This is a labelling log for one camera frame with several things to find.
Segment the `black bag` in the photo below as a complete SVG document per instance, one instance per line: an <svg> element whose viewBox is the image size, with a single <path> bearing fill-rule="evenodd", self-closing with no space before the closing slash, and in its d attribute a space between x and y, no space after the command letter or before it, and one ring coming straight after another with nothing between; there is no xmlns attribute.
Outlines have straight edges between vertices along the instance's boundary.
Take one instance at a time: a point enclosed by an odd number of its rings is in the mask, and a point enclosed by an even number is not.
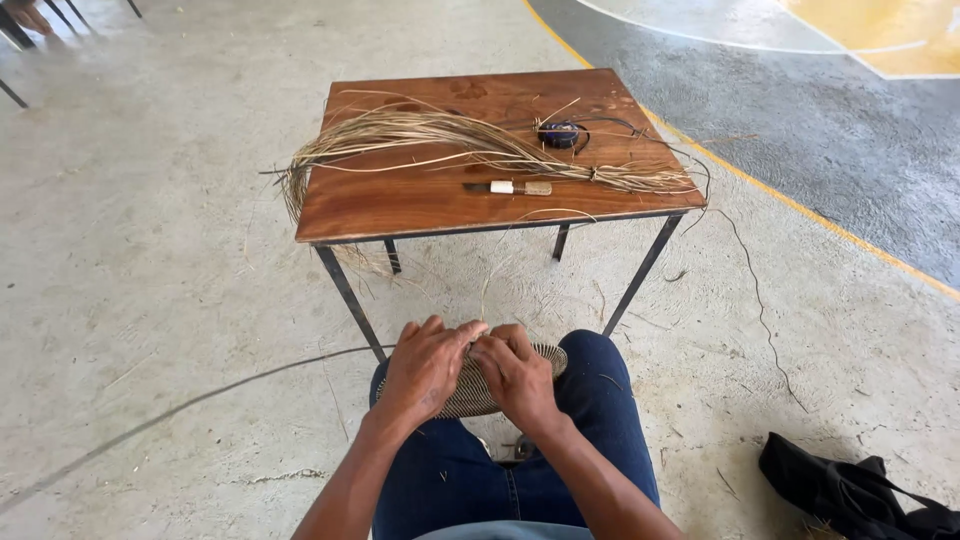
<svg viewBox="0 0 960 540"><path fill-rule="evenodd" d="M882 457L832 461L771 432L759 465L781 497L851 540L960 540L960 512L898 488ZM925 508L905 514L891 490Z"/></svg>

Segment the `table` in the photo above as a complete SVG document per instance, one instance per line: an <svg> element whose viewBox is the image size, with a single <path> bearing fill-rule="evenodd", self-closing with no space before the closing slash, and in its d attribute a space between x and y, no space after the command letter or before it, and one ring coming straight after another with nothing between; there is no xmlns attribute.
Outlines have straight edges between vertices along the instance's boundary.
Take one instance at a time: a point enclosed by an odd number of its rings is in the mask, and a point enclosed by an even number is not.
<svg viewBox="0 0 960 540"><path fill-rule="evenodd" d="M650 136L657 136L650 120L612 69L333 83L326 104L324 128L359 114L359 110L382 105L397 103L399 110L421 108L395 95L341 93L346 89L395 92L491 123L522 126L526 122L529 129L514 133L538 145L533 130L534 119L545 119L576 98L580 100L551 121L574 114L616 116L639 130L647 129ZM659 142L595 133L630 135L628 128L611 122L591 122L588 129L591 141L575 158L570 150L551 152L586 164L620 165L631 160L648 160L666 161L680 167L673 153ZM340 161L338 165L371 169L448 156L454 153L451 150L443 145L394 148L353 157ZM706 205L698 190L682 194L635 195L589 182L556 183L553 194L548 197L466 191L462 183L505 180L505 173L467 162L463 167L439 171L427 171L426 168L429 167L357 173L314 167L300 213L297 242L309 242L316 249L360 331L381 362L386 356L330 248L333 245L383 241L396 274L401 271L396 248L399 239L559 226L553 251L553 259L559 263L569 226L593 222L593 219L563 211L539 212L518 222L519 218L538 209L577 209L592 215L596 221L665 216L660 233L604 328L603 334L610 335L681 218L688 211ZM524 177L517 180L535 179ZM694 186L689 178L686 180Z"/></svg>

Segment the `jeans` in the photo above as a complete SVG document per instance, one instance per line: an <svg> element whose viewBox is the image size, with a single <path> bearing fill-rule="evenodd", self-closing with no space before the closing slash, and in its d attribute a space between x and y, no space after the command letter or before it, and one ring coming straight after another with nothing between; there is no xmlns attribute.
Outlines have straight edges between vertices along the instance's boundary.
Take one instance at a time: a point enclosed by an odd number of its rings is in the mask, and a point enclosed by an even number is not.
<svg viewBox="0 0 960 540"><path fill-rule="evenodd" d="M577 330L560 342L566 371L557 407L654 504L660 494L640 429L627 366L608 337ZM370 390L387 375L377 366ZM505 469L460 420L429 420L396 453L373 516L376 540L409 540L465 523L519 520L586 527L564 482L540 450Z"/></svg>

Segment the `gray painted floor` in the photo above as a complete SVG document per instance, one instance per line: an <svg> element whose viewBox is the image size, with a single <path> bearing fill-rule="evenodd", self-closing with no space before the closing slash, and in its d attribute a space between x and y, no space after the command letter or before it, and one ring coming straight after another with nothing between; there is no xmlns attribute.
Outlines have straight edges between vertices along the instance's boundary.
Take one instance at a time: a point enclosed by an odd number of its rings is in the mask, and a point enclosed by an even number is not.
<svg viewBox="0 0 960 540"><path fill-rule="evenodd" d="M960 79L885 81L847 56L670 36L577 0L531 5L693 139L758 135L711 152L960 288Z"/></svg>
<svg viewBox="0 0 960 540"><path fill-rule="evenodd" d="M58 24L32 53L0 46L4 80L32 105L0 100L4 539L289 537L367 410L371 354L110 443L236 380L365 344L256 171L319 130L334 80L580 67L517 0L181 6L144 1L138 20L122 1L81 2L95 33ZM694 539L805 538L756 467L770 430L816 454L881 455L905 489L960 506L960 304L711 167L756 282L708 213L671 240L612 337L664 511ZM577 229L560 264L553 230L404 240L402 279L346 263L385 343L430 313L475 318L494 270L488 321L556 342L603 328L660 225ZM384 260L382 244L364 250ZM809 412L757 320L757 287ZM467 424L501 456L516 438L500 415Z"/></svg>

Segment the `black and white woven pattern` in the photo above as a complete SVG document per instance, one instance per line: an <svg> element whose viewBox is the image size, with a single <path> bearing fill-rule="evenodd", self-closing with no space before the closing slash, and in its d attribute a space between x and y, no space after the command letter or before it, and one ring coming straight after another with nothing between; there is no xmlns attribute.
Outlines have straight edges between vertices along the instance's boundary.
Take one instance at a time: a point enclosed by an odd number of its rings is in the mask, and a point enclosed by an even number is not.
<svg viewBox="0 0 960 540"><path fill-rule="evenodd" d="M566 369L566 352L556 345L547 345L546 343L533 343L534 351L538 355L550 360L550 366L553 368L553 380L556 380ZM376 399L379 400L383 395L383 388L387 384L384 379L376 387ZM464 367L460 370L460 377L457 378L457 389L453 395L446 400L444 409L436 418L467 418L469 416L483 416L484 414L494 414L500 412L500 405L490 395L490 389L487 387L487 381L483 378L483 372L476 360L464 354Z"/></svg>

